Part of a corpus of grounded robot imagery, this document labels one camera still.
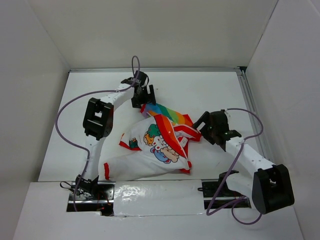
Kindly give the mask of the rainbow white red kids jacket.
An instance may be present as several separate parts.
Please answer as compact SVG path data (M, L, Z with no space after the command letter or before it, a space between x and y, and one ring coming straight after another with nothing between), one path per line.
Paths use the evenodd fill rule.
M171 172L189 174L188 143L202 137L190 117L151 103L144 104L140 112L146 118L131 126L119 141L132 153L108 159L103 164L104 178L118 182Z

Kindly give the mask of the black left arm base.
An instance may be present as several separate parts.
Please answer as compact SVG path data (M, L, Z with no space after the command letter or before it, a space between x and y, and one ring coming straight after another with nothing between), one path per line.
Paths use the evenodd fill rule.
M81 179L77 184L77 181L59 183L60 188L69 191L67 212L99 212L106 217L114 215L115 183Z

